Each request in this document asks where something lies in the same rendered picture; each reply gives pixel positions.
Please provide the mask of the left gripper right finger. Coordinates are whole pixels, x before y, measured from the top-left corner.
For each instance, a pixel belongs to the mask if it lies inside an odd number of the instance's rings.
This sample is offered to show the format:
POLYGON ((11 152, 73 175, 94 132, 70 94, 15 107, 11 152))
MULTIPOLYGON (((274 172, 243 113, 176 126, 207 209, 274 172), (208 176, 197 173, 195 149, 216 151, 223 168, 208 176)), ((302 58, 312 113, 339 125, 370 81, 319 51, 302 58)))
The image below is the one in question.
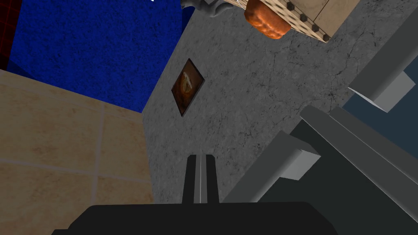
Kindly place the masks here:
POLYGON ((219 203, 218 181, 215 157, 205 155, 201 160, 200 202, 209 204, 219 203))

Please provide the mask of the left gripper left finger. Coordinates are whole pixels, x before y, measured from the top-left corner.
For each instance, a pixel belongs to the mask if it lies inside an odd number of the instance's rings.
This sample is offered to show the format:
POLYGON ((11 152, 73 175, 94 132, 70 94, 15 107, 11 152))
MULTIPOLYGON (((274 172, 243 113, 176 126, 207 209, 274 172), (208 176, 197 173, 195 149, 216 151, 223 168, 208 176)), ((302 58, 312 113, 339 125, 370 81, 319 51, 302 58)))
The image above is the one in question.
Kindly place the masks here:
POLYGON ((182 204, 200 203, 200 163, 197 155, 187 158, 182 204))

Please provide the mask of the blue carpet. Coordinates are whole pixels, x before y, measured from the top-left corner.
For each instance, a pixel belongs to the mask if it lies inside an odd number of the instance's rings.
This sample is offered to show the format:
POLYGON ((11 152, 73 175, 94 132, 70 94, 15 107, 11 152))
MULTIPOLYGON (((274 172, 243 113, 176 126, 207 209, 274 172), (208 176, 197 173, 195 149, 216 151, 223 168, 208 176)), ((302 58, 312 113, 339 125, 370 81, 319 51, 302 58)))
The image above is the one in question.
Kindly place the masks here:
POLYGON ((193 11, 180 0, 0 0, 0 69, 141 113, 193 11))

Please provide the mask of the orange-brown bread loaf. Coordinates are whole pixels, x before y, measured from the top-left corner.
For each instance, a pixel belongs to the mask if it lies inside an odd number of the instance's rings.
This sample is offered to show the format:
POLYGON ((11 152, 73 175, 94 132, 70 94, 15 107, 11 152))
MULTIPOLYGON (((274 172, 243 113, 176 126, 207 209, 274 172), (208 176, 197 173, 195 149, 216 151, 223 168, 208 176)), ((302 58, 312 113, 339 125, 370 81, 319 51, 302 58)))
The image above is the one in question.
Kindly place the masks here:
POLYGON ((260 0, 248 0, 244 12, 246 21, 272 39, 280 39, 291 30, 291 25, 260 0))

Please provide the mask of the dark brown framed wall picture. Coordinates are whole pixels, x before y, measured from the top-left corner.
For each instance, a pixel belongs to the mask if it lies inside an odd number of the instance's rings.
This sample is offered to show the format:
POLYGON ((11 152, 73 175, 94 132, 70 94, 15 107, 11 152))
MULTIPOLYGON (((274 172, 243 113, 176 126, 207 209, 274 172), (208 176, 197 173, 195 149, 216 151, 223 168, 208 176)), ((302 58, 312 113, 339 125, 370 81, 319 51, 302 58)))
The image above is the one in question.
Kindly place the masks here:
POLYGON ((204 77, 189 58, 171 88, 181 117, 184 117, 204 82, 204 77))

